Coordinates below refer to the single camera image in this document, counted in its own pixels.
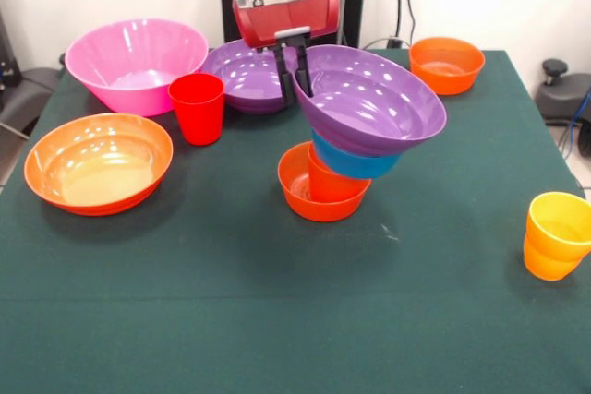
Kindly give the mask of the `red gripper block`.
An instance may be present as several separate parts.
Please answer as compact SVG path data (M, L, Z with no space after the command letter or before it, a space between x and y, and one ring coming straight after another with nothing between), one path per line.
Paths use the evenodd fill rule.
M232 0L242 39L251 48L270 47L274 55L284 104L295 100L292 76L279 39L297 34L316 38L338 30L340 0ZM295 78L308 97L313 96L306 42L295 45Z

